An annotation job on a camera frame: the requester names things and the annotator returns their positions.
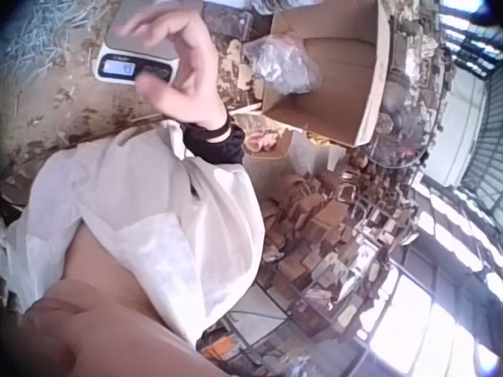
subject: digital scale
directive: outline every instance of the digital scale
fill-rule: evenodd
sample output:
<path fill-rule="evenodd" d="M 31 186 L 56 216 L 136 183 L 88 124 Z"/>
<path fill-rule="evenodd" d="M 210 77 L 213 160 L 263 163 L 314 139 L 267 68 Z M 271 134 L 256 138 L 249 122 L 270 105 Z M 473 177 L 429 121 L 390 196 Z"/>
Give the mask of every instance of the digital scale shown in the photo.
<path fill-rule="evenodd" d="M 173 9 L 184 5 L 180 1 L 161 2 L 167 9 L 170 5 Z M 94 75 L 98 80 L 134 85 L 134 80 L 140 73 L 149 73 L 165 82 L 173 82 L 179 59 L 173 44 L 167 38 L 151 49 L 146 49 L 145 37 L 121 38 L 116 35 L 116 30 L 125 25 L 134 14 L 153 3 L 153 0 L 122 1 L 94 66 Z"/>

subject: clear plastic bag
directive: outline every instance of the clear plastic bag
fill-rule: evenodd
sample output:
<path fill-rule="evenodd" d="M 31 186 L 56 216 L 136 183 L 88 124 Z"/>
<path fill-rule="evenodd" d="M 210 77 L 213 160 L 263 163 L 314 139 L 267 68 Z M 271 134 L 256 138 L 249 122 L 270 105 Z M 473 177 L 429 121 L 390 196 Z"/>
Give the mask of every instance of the clear plastic bag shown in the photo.
<path fill-rule="evenodd" d="M 321 85 L 321 72 L 300 38 L 268 35 L 244 44 L 243 52 L 253 72 L 283 95 L 312 92 Z"/>
<path fill-rule="evenodd" d="M 321 4 L 323 0 L 251 0 L 253 8 L 260 14 L 273 14 L 282 10 Z"/>

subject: wrist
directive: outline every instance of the wrist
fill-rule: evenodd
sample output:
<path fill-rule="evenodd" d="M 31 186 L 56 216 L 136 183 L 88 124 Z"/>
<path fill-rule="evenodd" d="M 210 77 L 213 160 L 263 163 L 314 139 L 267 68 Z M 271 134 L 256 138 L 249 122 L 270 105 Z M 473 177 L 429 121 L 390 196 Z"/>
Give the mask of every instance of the wrist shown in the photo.
<path fill-rule="evenodd" d="M 206 130 L 213 131 L 222 128 L 226 124 L 226 121 L 227 109 L 220 97 L 218 97 L 215 104 L 211 106 L 206 119 L 198 122 L 197 125 L 205 128 Z"/>

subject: finger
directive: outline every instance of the finger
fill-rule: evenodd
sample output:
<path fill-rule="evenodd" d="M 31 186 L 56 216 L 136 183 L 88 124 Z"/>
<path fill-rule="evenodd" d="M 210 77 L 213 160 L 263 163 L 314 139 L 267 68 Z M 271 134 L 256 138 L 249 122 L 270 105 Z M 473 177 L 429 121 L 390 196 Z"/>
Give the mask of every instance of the finger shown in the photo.
<path fill-rule="evenodd" d="M 190 49 L 201 49 L 211 43 L 206 26 L 193 10 L 168 12 L 156 18 L 151 23 L 146 45 L 154 46 L 170 36 L 176 36 Z"/>
<path fill-rule="evenodd" d="M 181 122 L 191 122 L 192 101 L 163 80 L 151 75 L 136 78 L 136 90 L 164 114 Z"/>
<path fill-rule="evenodd" d="M 134 16 L 132 16 L 124 26 L 119 27 L 116 30 L 116 33 L 120 37 L 130 36 L 130 34 L 134 32 L 134 30 L 136 30 L 137 27 L 143 24 L 150 24 L 157 17 L 165 13 L 172 12 L 175 6 L 176 5 L 174 5 L 173 3 L 168 2 L 164 4 L 157 4 L 145 7 L 138 13 L 134 14 Z"/>
<path fill-rule="evenodd" d="M 136 30 L 134 30 L 130 36 L 131 37 L 139 37 L 141 35 L 146 35 L 149 31 L 149 26 L 147 24 L 144 24 L 142 26 L 139 26 L 136 28 Z"/>

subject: scale display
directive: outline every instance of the scale display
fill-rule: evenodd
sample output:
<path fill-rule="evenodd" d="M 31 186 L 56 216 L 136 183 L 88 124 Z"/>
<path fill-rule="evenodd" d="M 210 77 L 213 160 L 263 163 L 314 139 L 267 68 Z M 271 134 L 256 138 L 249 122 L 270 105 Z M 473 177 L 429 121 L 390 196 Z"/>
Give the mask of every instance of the scale display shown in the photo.
<path fill-rule="evenodd" d="M 174 69 L 168 63 L 121 53 L 106 53 L 98 61 L 97 77 L 102 81 L 133 84 L 141 73 L 147 73 L 165 82 L 170 82 L 174 75 Z"/>
<path fill-rule="evenodd" d="M 134 74 L 135 63 L 127 63 L 118 60 L 107 60 L 103 67 L 104 73 L 112 73 L 115 75 L 132 76 Z"/>

